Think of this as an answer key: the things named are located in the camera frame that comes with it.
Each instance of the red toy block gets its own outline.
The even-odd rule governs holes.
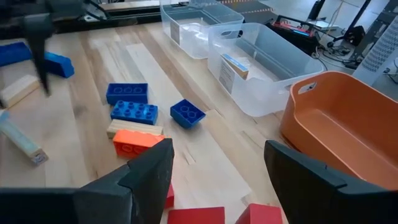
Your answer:
[[[167,224],[225,224],[224,207],[171,210]]]
[[[235,224],[282,224],[280,208],[250,204]]]
[[[173,185],[170,184],[164,208],[166,209],[171,207],[174,207],[174,190],[173,190]]]
[[[119,130],[113,137],[113,145],[119,156],[136,158],[148,148],[156,145],[165,137],[139,131]]]

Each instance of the transparent storage container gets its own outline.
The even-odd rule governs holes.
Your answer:
[[[208,57],[210,27],[242,24],[244,17],[214,0],[191,0],[187,6],[173,7],[171,0],[160,0],[164,32],[189,56]]]
[[[254,117],[284,110],[290,86],[323,71],[321,62],[262,24],[214,27],[209,44],[209,70],[242,111]],[[241,67],[239,72],[247,69],[247,77],[224,56]]]

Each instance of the wooden tabletop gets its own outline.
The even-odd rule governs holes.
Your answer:
[[[33,167],[0,136],[0,186],[81,187],[125,164],[106,134],[106,89],[110,82],[146,82],[149,103],[159,107],[156,125],[174,143],[175,208],[224,206],[226,222],[234,223],[249,203],[280,206],[263,152],[267,139],[281,141],[281,114],[244,114],[207,69],[207,60],[190,58],[161,23],[55,35],[47,50],[71,58],[74,76],[52,75],[51,97],[37,89],[9,112],[50,159]],[[0,73],[3,86],[35,74],[30,61]],[[184,98],[206,113],[191,130],[170,117],[170,107]]]

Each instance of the orange plastic tub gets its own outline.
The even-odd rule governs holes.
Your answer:
[[[297,82],[280,130],[299,151],[398,190],[398,103],[361,81],[325,72]]]

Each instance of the orange lego brick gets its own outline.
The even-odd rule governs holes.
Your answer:
[[[113,138],[113,145],[119,156],[135,158],[164,138],[163,135],[119,130]]]
[[[174,190],[173,190],[173,185],[170,184],[164,208],[166,209],[171,207],[174,207]]]
[[[169,211],[167,224],[225,224],[224,207]]]
[[[282,224],[280,208],[251,203],[235,224]]]

